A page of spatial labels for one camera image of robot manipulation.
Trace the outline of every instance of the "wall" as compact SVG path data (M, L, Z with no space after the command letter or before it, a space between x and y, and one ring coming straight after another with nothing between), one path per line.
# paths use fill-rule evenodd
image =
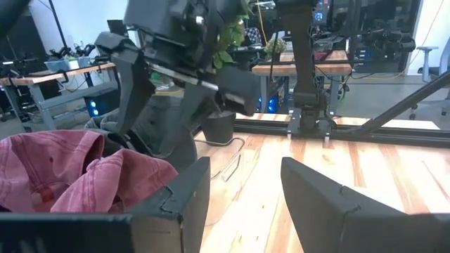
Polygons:
M450 0L422 0L419 16L416 21L416 32L414 38L417 46L438 46L439 49L430 53L430 65L438 66L442 50L450 37ZM423 52L415 50L410 54L410 65L407 74L417 74L420 67L423 66Z
M127 4L128 0L53 0L65 40L72 49L74 44L94 43L100 32L109 30L106 20L123 19ZM53 14L46 6L50 6L48 0L34 0L30 4L30 12L36 22L44 48L48 52L51 49L59 50L63 47L63 43ZM96 54L97 52L94 51L90 56L94 57ZM107 74L103 77L93 75L92 78L94 84L99 84L107 79ZM68 88L73 89L83 81L84 78L78 76Z

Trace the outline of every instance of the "cable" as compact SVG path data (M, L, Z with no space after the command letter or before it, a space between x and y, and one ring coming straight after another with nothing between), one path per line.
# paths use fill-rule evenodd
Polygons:
M377 72L370 73L370 74L367 74L367 75L362 76L362 77L353 77L353 73L351 73L351 74L350 74L350 77L351 77L352 79L363 79L363 78L366 78L366 77L370 77L371 75L374 75L374 74L377 74Z
M269 82L272 80L272 72L274 71L274 56L275 56L275 50L276 50L276 43L277 42L278 42L278 30L277 30L277 32L275 34L274 47L272 48L272 56L271 56L272 59L270 61Z
M224 169L227 169L228 167L230 167L230 165L233 164L234 160L236 160L237 156L239 156L238 164L236 165L236 168L233 170L233 173L231 174L231 176L234 174L234 172L239 168L239 163L240 163L240 152L241 152L241 150L244 148L245 140L244 140L243 138L241 138L241 137L235 137L235 138L232 138L232 139L231 139L230 141L228 141L227 143L216 143L216 142L212 142L212 141L194 140L194 141L199 142L199 143L206 143L206 144L210 144L210 145L218 145L218 146L220 146L220 147L227 147L227 146L229 146L230 144L232 144L232 142L235 141L235 140L242 141L242 145L239 147L238 151L237 151L236 153L234 153L233 157L231 157L231 159L229 160L229 162L228 162L227 164L225 164L224 168L222 168L219 172L217 172L217 174L215 174L214 176L212 176L212 177L210 178L210 180L215 179L216 177L218 177L218 176L222 173L222 171L223 171Z
M72 78L72 81L70 81L70 84L68 86L72 86L73 80L75 80L75 78ZM61 84L58 80L56 80L56 83L58 83L58 85L61 86L61 88L63 88L64 90L71 92L63 84Z
M67 91L69 91L70 93L72 93L72 92L76 92L76 91L78 91L78 89L81 87L81 86L83 86L83 84L85 83L87 81L87 78L84 78L84 81L80 84L80 85L78 85L77 86L77 88L75 88L75 89L67 89L67 88L65 88Z
M433 21L431 22L430 28L428 29L427 35L425 36L425 39L423 40L423 43L422 43L421 46L425 45L425 42L427 41L428 36L430 35L431 29L432 29L433 25L435 24L436 18L437 18L437 16L439 15L439 12L441 11L442 4L443 4L443 3L444 3L444 0L441 0L441 4L439 5L439 8L437 9L436 15L435 15L435 17L433 18ZM394 76L394 77L387 77L387 78L376 78L376 77L371 77L371 78L367 78L367 79L369 79L369 80L390 80L390 79L395 79L395 78L401 76L402 74L404 74L404 73L406 72L406 70L408 69L408 67L411 66L411 64L413 64L414 60L417 58L417 56L419 55L419 53L420 53L420 51L417 52L417 54L416 54L416 56L414 56L413 60L412 60L412 61L405 67L405 69L404 69L402 72L400 72L398 75L396 75L396 76Z
M327 74L325 74L324 71L321 70L321 68L317 67L317 65L315 65L314 67L317 68L323 74L323 76L325 76L329 80L334 81L334 82L341 82L340 80L336 80L336 79L329 77ZM352 73L348 74L347 77L345 77L345 78L349 78L351 75L352 75Z
M264 37L264 41L266 42L266 45L267 45L267 37L266 37L266 32L264 31L264 25L262 24L262 15L261 15L261 8L259 6L259 0L256 0L256 2L257 2L257 7L258 7L258 13L259 13L259 23L261 24L262 36Z
M102 82L105 82L105 80L104 80L104 78L103 78L103 77L104 77L104 72L102 72L102 74L101 74L102 77L100 77L100 75L97 73L97 71L94 71L94 74L96 74L97 77L98 77L99 79L101 79Z

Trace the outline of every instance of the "workbench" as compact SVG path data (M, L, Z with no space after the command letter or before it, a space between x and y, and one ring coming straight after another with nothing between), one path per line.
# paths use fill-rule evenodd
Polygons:
M110 77L111 82L105 82L99 85L93 85L90 80L89 73L97 70L105 70L108 71L108 75ZM45 99L41 92L41 85L46 85L47 81L64 79L66 77L75 76L78 74L84 74L86 78L86 82L88 84L87 89L77 89L76 91L72 91L70 93L63 93L61 96L56 96L54 98ZM66 103L72 102L74 100L82 99L86 96L97 96L102 93L107 93L109 91L115 90L118 88L119 77L118 73L115 70L115 65L113 63L106 63L97 66L84 67L76 70L67 71L65 74L63 73L51 73L49 71L32 73L28 77L17 77L17 78L1 78L0 86L3 86L8 96L9 103L13 108L13 111L18 119L21 119L22 108L19 106L18 97L15 91L14 86L27 86L30 90L31 96L33 98L34 103L36 104L39 113L44 122L45 130L56 130L55 117L52 116L50 109L58 107L60 105L64 105ZM63 115L63 117L58 117L58 119L64 119L67 117L71 117L75 112L68 112ZM22 122L24 129L26 131L31 131L31 128L34 126L31 122Z
M343 50L333 51L326 60L348 60L347 54ZM280 56L280 62L294 61L294 53L286 52ZM267 103L271 99L269 96L269 75L270 65L256 65L252 72L259 75L261 79L261 112L266 112ZM352 73L352 66L348 63L343 64L316 64L315 72L317 77L330 77L330 115L336 115L338 108L339 78L346 77ZM274 65L272 70L273 77L296 77L297 70L294 64ZM288 84L285 85L285 96L289 92Z
M290 120L289 115L238 118ZM336 119L354 125L366 120ZM432 122L406 120L392 120L386 126L438 129ZM227 147L197 143L198 156L210 157L215 176L201 252L303 252L283 196L282 157L293 157L407 214L450 212L450 150L240 133L235 137L245 144L239 165L236 160L229 169L224 166L241 146L238 140ZM200 132L195 139L204 136Z

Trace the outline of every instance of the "black metal bracket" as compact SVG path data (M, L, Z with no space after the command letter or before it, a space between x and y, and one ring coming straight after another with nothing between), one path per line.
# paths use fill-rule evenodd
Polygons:
M63 74L64 76L64 81L61 82L61 84L67 84L69 82L69 77L66 71L64 70L59 70L57 71L58 74Z

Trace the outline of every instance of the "black pot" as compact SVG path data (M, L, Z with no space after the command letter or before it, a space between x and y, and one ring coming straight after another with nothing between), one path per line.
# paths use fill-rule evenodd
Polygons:
M220 112L209 116L201 124L206 141L214 143L228 143L233 138L235 112Z
M280 56L281 56L281 53L276 53L274 55L274 63L279 63L280 62Z

